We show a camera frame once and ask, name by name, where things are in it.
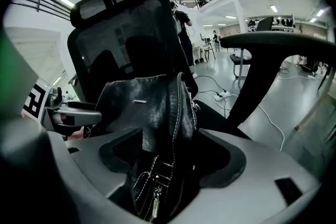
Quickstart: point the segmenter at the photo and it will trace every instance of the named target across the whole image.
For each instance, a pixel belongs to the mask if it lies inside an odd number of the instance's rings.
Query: ceiling light
[[[67,4],[68,6],[70,7],[73,7],[74,6],[74,3],[68,1],[68,0],[61,0],[63,3]]]
[[[274,12],[278,12],[277,8],[275,8],[275,6],[271,6],[271,9],[274,11]]]
[[[321,9],[319,12],[317,12],[316,16],[320,17],[324,13],[324,9]]]
[[[59,77],[57,80],[55,80],[55,82],[53,83],[52,86],[54,86],[57,82],[59,82],[59,80],[61,79],[62,77]]]

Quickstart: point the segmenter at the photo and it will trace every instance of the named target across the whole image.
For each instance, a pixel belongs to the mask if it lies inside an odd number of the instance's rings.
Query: zipper
[[[161,192],[162,192],[161,187],[155,188],[152,216],[149,218],[149,222],[153,222],[156,218],[158,218],[157,216],[159,212]]]

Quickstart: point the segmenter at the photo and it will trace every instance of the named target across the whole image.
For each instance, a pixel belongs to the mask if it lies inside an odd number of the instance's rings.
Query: chair headrest
[[[76,28],[93,25],[108,15],[118,13],[136,0],[81,0],[71,10],[71,24]]]

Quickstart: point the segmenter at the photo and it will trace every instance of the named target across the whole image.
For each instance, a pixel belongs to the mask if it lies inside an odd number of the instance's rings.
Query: handbag
[[[105,85],[96,104],[102,121],[91,131],[130,130],[99,151],[110,170],[128,175],[112,201],[146,221],[167,223],[198,193],[191,153],[194,108],[183,73]]]

